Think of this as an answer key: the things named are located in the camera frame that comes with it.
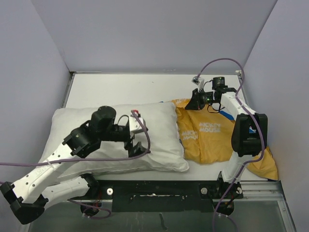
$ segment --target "screw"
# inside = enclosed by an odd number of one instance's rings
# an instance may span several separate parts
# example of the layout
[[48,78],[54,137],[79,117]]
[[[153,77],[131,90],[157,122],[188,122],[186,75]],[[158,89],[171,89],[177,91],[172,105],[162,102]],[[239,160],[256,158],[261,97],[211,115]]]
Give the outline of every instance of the screw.
[[111,196],[112,193],[113,193],[113,189],[112,188],[107,189],[107,195]]
[[206,194],[207,194],[207,188],[202,188],[202,189],[201,189],[201,193],[202,193],[203,195],[206,195]]

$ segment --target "white table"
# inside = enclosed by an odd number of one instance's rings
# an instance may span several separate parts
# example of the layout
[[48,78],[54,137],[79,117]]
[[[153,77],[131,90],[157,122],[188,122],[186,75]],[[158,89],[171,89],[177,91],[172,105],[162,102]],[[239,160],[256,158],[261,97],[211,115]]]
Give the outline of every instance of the white table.
[[[195,75],[177,74],[100,74],[77,73],[68,89],[65,107],[87,108],[102,105],[145,104],[172,99],[191,98],[197,86],[191,80]],[[205,81],[220,75],[203,75]],[[229,87],[238,88],[236,75],[223,75]],[[206,84],[205,91],[211,90]],[[216,180],[218,173],[227,162],[201,165],[188,161],[190,169],[186,173],[143,171],[125,174],[104,174],[96,176],[105,180]],[[242,181],[266,180],[249,172],[241,176]]]

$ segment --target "wall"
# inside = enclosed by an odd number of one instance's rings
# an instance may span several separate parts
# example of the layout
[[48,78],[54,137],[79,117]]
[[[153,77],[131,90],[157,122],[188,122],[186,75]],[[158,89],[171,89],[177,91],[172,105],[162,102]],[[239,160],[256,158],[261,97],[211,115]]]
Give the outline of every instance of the wall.
[[245,66],[246,93],[269,119],[269,145],[297,231],[308,231],[309,1],[278,0]]
[[244,64],[276,0],[32,2],[70,71],[197,73]]
[[[0,2],[0,34],[0,161],[37,162],[69,72],[30,0]],[[27,171],[0,166],[0,181]],[[20,227],[1,196],[0,224],[1,231]]]

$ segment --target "folded cloth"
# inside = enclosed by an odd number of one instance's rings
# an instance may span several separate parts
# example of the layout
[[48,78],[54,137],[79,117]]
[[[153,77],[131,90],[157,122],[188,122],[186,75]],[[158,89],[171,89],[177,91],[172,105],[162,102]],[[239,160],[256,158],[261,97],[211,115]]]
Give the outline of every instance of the folded cloth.
[[[185,158],[198,163],[229,160],[233,151],[231,137],[234,121],[222,114],[209,113],[206,107],[198,111],[185,110],[189,101],[190,99],[172,100],[176,105],[177,124]],[[265,149],[263,159],[250,163],[248,170],[260,177],[278,180],[278,170],[269,147]]]

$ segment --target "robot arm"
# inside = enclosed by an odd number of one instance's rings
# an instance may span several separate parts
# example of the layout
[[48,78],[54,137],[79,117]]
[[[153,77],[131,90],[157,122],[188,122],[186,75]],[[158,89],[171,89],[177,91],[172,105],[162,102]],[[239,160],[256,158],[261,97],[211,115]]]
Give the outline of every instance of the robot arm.
[[[244,162],[252,160],[261,152],[261,139],[258,133],[255,133],[256,125],[248,114],[250,112],[259,124],[263,134],[264,144],[267,145],[267,116],[258,114],[251,109],[243,100],[236,99],[236,90],[225,85],[224,77],[215,77],[212,80],[212,89],[214,91],[204,92],[201,86],[204,86],[203,78],[194,77],[193,83],[198,88],[193,90],[192,98],[186,106],[186,110],[201,110],[206,104],[212,105],[219,103],[224,106],[235,119],[235,126],[232,134],[233,153],[228,165],[221,172],[223,182],[232,183],[239,173]],[[241,174],[235,183],[240,181]]]
[[143,154],[146,148],[141,142],[133,145],[134,134],[142,132],[145,121],[138,111],[129,116],[125,126],[114,124],[116,111],[108,106],[100,107],[91,120],[72,130],[64,142],[26,176],[14,183],[0,186],[4,198],[22,224],[36,220],[45,209],[72,197],[97,194],[98,183],[91,174],[84,174],[70,181],[53,185],[56,179],[76,162],[100,148],[101,141],[124,142],[128,157]]

